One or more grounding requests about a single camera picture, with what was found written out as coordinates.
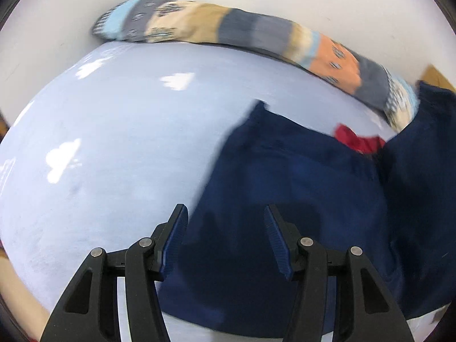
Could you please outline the navy blue jacket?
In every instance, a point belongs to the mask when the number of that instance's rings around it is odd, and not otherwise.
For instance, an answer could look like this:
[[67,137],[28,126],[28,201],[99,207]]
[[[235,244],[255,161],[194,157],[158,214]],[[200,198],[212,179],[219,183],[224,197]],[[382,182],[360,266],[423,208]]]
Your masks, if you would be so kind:
[[258,102],[227,138],[189,219],[162,310],[212,330],[284,335],[296,285],[264,211],[328,249],[361,247],[406,318],[455,299],[455,95],[420,84],[414,120],[374,154]]

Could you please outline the light blue bed sheet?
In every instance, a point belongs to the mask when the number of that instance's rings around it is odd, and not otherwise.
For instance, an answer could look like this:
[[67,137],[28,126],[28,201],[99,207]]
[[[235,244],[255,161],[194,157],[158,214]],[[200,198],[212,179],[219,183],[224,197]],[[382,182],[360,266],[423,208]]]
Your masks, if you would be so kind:
[[[1,142],[1,241],[64,341],[129,341],[126,287],[107,274],[184,204],[189,219],[232,132],[258,102],[374,154],[400,132],[296,66],[226,46],[109,42],[44,87]],[[280,341],[163,311],[173,341]]]

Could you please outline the long patchwork body pillow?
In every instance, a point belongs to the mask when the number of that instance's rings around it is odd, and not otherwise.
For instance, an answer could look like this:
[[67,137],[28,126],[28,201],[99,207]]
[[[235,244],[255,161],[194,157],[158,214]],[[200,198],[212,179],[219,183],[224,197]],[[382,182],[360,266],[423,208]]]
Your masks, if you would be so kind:
[[402,77],[320,32],[271,15],[194,1],[128,0],[103,13],[92,33],[111,41],[216,44],[271,56],[383,112],[395,131],[419,107]]

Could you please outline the wooden headboard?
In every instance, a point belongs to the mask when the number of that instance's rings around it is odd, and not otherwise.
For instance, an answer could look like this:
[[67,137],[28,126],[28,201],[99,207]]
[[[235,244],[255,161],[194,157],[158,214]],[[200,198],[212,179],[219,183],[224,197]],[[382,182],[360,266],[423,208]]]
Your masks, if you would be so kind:
[[434,87],[448,89],[455,92],[455,87],[449,80],[433,65],[428,65],[422,73],[420,80]]

